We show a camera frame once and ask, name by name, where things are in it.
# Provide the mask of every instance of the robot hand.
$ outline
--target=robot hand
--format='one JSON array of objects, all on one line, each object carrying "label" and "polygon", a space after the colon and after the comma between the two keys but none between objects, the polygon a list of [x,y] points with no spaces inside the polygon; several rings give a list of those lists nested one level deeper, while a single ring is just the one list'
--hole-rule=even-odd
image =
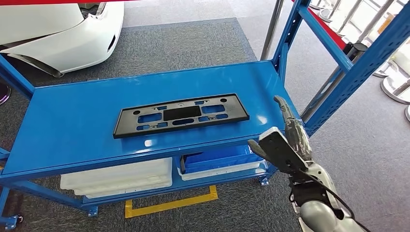
[{"label": "robot hand", "polygon": [[259,142],[249,140],[251,150],[290,175],[289,200],[300,206],[303,222],[314,232],[369,231],[355,221],[353,211],[337,195],[327,171],[312,160],[312,151],[303,124],[295,118],[286,101],[275,96],[285,121],[284,137],[272,127],[259,136]]}]

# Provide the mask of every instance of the chrome stand base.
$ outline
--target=chrome stand base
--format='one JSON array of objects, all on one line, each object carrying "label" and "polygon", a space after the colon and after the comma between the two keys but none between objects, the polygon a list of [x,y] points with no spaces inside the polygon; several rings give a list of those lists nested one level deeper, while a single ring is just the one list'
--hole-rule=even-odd
[{"label": "chrome stand base", "polygon": [[0,83],[0,105],[9,99],[12,90],[7,85]]},{"label": "chrome stand base", "polygon": [[337,19],[337,20],[334,20],[334,21],[330,22],[330,23],[329,23],[329,27],[330,27],[330,29],[332,29],[332,31],[334,31],[338,36],[344,37],[345,34],[343,33],[343,29],[341,29],[342,23],[341,23],[340,20],[341,20],[341,19]]},{"label": "chrome stand base", "polygon": [[309,7],[315,10],[321,10],[325,7],[329,6],[326,1],[318,0],[316,3],[310,2]]},{"label": "chrome stand base", "polygon": [[379,67],[379,69],[373,73],[373,76],[376,76],[376,77],[378,77],[378,78],[386,78],[386,77],[388,77],[389,75],[386,74],[386,70],[389,69],[389,67],[392,67],[393,70],[395,70],[396,72],[397,72],[397,70],[398,70],[397,64],[394,63],[394,61],[392,61],[392,60],[388,60],[388,61],[384,62],[384,63]]},{"label": "chrome stand base", "polygon": [[385,74],[382,70],[377,70],[373,73],[373,76],[378,77],[378,78],[386,78],[389,75]]},{"label": "chrome stand base", "polygon": [[410,79],[394,80],[391,77],[383,79],[380,85],[383,92],[393,100],[410,104]]},{"label": "chrome stand base", "polygon": [[331,13],[332,13],[331,9],[325,8],[319,11],[318,16],[319,18],[321,18],[321,20],[325,21],[326,23],[330,23],[332,22],[332,20],[329,18]]},{"label": "chrome stand base", "polygon": [[407,120],[410,122],[410,105],[404,110]]}]

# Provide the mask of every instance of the gray carpet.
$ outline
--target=gray carpet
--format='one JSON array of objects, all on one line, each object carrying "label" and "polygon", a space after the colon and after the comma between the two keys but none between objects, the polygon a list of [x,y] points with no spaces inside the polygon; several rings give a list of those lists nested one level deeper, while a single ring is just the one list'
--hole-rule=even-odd
[{"label": "gray carpet", "polygon": [[[290,8],[291,2],[286,1],[283,17],[287,17]],[[278,31],[282,30],[284,22],[279,21]],[[146,43],[145,47],[160,47],[155,42],[158,38],[149,37],[148,30],[140,31],[139,36],[145,39],[134,41],[132,45],[124,43],[126,36],[121,35],[115,53],[107,62],[69,73],[63,79],[52,80],[30,67],[23,73],[30,76],[32,81],[35,79],[37,85],[45,85],[47,82],[55,84],[189,67],[178,67],[184,64],[197,67],[255,59],[248,56],[249,45],[244,42],[238,24],[234,21],[232,25],[230,29],[220,32],[225,39],[216,44],[218,46],[226,42],[229,43],[225,45],[227,47],[236,46],[237,50],[229,55],[209,47],[201,51],[206,56],[198,57],[195,54],[199,52],[195,49],[201,46],[192,42],[193,51],[188,49],[192,47],[184,48],[184,54],[169,56],[170,59],[164,62],[156,63],[156,59],[152,58],[162,56],[155,52],[156,49],[146,49],[144,53],[135,49],[131,59],[120,62],[125,57],[125,54],[118,53],[120,49],[134,49],[142,41]],[[234,33],[235,36],[228,37],[232,31],[238,31],[239,35]],[[181,42],[186,41],[187,35],[180,38]],[[202,60],[193,63],[192,59]],[[303,23],[290,50],[286,74],[286,88],[299,112],[302,112],[336,66],[326,49]],[[410,171],[406,152],[410,150],[410,124],[404,116],[406,106],[388,98],[380,89],[380,81],[370,77],[312,136],[311,146],[315,152],[314,158],[331,174],[338,193],[355,211],[358,220],[373,232],[405,232],[410,228],[410,216],[406,213],[410,210]],[[24,104],[27,101],[14,94],[4,107],[0,107],[0,145],[6,148],[10,148],[13,143],[25,110],[20,106]],[[8,110],[6,118],[4,109]],[[43,181],[44,184],[56,182],[48,179]],[[55,227],[62,231],[298,231],[295,216],[286,201],[289,191],[286,177],[276,174],[271,182],[276,184],[267,188],[258,187],[254,180],[218,185],[220,198],[216,201],[131,219],[123,218],[123,203],[103,205],[100,215],[89,219],[75,210],[28,195],[24,198],[14,196],[12,200],[15,204],[24,201],[21,210],[26,212],[28,221],[20,231],[55,231]]]},{"label": "gray carpet", "polygon": [[[50,76],[19,61],[10,60],[35,86],[111,78],[168,70],[256,60],[235,18],[191,23],[125,28],[112,56],[104,63],[66,74]],[[10,149],[27,101],[13,92],[0,107],[0,145]],[[35,180],[58,189],[59,178]],[[287,197],[286,175],[261,187],[255,179],[217,185],[219,199],[211,202],[125,219],[124,202],[106,204],[97,217],[29,195],[10,194],[5,215],[22,213],[25,222],[15,231],[263,231],[299,232],[300,226]],[[206,193],[208,188],[166,194],[134,201],[147,206]]]}]

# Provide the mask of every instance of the yellow tape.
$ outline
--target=yellow tape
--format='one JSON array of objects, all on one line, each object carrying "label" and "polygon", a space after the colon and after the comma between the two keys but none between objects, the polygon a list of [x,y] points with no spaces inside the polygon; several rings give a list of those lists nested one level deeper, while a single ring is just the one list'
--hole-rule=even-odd
[{"label": "yellow tape", "polygon": [[156,212],[161,212],[164,210],[175,209],[179,207],[184,207],[187,205],[198,204],[202,202],[208,202],[218,199],[217,187],[215,185],[209,186],[209,193],[197,197],[185,198],[178,201],[157,204],[153,206],[133,209],[132,200],[127,200],[125,202],[125,218],[131,218],[136,216],[141,216],[145,214],[152,214]]}]

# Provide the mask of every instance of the floor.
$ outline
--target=floor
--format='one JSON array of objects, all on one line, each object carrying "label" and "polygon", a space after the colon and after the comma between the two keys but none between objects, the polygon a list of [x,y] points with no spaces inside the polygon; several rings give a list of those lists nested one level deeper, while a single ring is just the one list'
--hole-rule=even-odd
[{"label": "floor", "polygon": [[[126,3],[123,26],[233,17],[237,18],[255,56],[259,58],[274,3],[273,0],[131,1]],[[278,31],[282,30],[291,6],[291,1],[285,2]],[[279,35],[280,33],[275,36],[274,41],[278,40]],[[299,112],[304,109],[336,66],[306,24],[302,24],[288,56],[285,84]],[[410,228],[410,217],[407,214],[410,210],[410,171],[407,167],[406,152],[410,149],[410,144],[404,139],[408,138],[410,124],[403,114],[406,106],[386,97],[380,90],[380,81],[379,78],[369,77],[310,141],[315,152],[314,159],[330,173],[339,195],[355,211],[359,221],[373,232],[404,232]],[[137,222],[120,221],[118,226],[121,230],[134,228],[139,231],[150,226],[152,230],[158,230],[157,223],[172,220],[176,222],[172,224],[175,227],[167,228],[165,231],[184,231],[184,228],[179,227],[180,223],[187,223],[183,218],[184,213],[189,216],[193,212],[205,212],[201,215],[203,221],[195,226],[198,231],[213,231],[207,226],[214,224],[218,224],[220,231],[248,231],[244,229],[247,225],[259,231],[298,231],[295,227],[271,230],[277,227],[275,224],[295,223],[293,214],[278,215],[280,208],[289,207],[288,202],[284,202],[281,196],[288,189],[286,175],[276,174],[273,178],[276,187],[264,189],[263,195],[259,190],[251,188],[251,180],[222,186],[227,197],[238,194],[238,197],[232,198],[232,203],[237,207],[226,213],[213,212],[206,217],[206,212],[217,207],[217,201],[214,201],[210,204],[182,208],[173,213],[169,211],[140,217],[135,219]],[[255,206],[266,204],[266,197],[272,198],[274,204],[267,210],[265,208],[258,211],[259,208]],[[241,206],[242,201],[251,200],[256,202],[252,208]],[[231,206],[229,202],[223,204],[225,205],[222,205],[222,209]],[[38,201],[32,207],[45,206]],[[115,204],[108,205],[106,212],[109,212],[110,207],[112,212],[120,209]],[[66,208],[57,207],[54,210],[59,212]],[[95,221],[82,220],[82,223],[92,224]],[[130,227],[131,224],[139,225],[140,228]],[[107,230],[119,229],[115,225],[109,225],[102,231]]]},{"label": "floor", "polygon": [[[257,59],[238,20],[231,17],[123,28],[117,46],[108,60],[99,65],[67,73],[62,78],[52,78],[19,60],[8,60],[34,86],[39,87]],[[170,87],[169,91],[174,95],[178,94],[174,92],[173,87]],[[0,107],[1,147],[12,147],[27,105],[28,101],[17,91],[13,91],[10,99]],[[73,195],[72,190],[59,188],[59,176],[34,181],[46,188]],[[62,232],[300,232],[297,215],[288,200],[290,189],[287,175],[275,174],[270,182],[275,184],[261,186],[255,178],[220,184],[216,186],[219,197],[216,200],[132,218],[124,217],[124,201],[103,204],[99,206],[97,217],[88,218],[85,213],[76,209],[13,191],[9,194],[4,215],[20,213],[25,216],[24,223],[18,225],[16,232],[49,232],[56,228]],[[194,188],[140,198],[132,202],[134,208],[140,208],[206,193],[209,193],[207,187]]]},{"label": "floor", "polygon": [[[127,2],[124,26],[236,17],[259,58],[274,2]],[[278,31],[282,30],[291,6],[290,1],[285,2]],[[337,66],[304,27],[306,25],[302,24],[289,53],[286,81],[286,88],[300,112]],[[406,213],[410,209],[407,181],[410,173],[405,165],[406,151],[410,149],[405,138],[408,138],[410,124],[404,116],[406,106],[386,97],[380,90],[380,81],[369,77],[311,138],[311,143],[314,157],[332,175],[339,194],[354,209],[359,220],[374,232],[405,231],[410,227],[410,217]]]},{"label": "floor", "polygon": [[[274,0],[138,0],[125,2],[123,27],[236,17],[256,57],[260,58]],[[286,4],[283,13],[289,12]],[[279,21],[281,27],[286,18]]]}]

